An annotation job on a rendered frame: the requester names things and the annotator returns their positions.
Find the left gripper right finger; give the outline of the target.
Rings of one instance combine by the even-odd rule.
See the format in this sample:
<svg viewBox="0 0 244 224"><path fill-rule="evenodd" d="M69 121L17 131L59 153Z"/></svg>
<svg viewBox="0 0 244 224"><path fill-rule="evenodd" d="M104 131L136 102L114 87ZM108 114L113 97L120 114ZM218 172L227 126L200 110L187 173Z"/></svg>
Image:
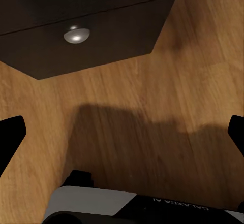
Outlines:
<svg viewBox="0 0 244 224"><path fill-rule="evenodd" d="M237 115L231 117L228 134L244 156L244 117Z"/></svg>

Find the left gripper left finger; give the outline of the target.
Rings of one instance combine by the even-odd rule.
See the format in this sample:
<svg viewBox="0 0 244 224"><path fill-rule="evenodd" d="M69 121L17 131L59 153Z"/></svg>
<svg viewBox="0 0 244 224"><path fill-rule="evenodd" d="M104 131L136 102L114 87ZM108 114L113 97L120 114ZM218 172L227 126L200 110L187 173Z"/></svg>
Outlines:
<svg viewBox="0 0 244 224"><path fill-rule="evenodd" d="M0 176L26 136L22 115L0 121Z"/></svg>

